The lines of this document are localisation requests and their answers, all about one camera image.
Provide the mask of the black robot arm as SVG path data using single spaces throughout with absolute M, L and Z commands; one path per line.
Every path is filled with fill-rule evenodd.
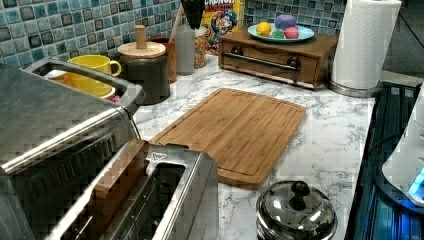
M 180 0 L 180 2 L 190 28 L 199 29 L 205 10 L 205 0 Z

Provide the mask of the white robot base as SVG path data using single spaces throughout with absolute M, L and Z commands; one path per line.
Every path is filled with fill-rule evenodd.
M 385 83 L 378 107 L 375 182 L 394 204 L 423 214 L 423 86 Z

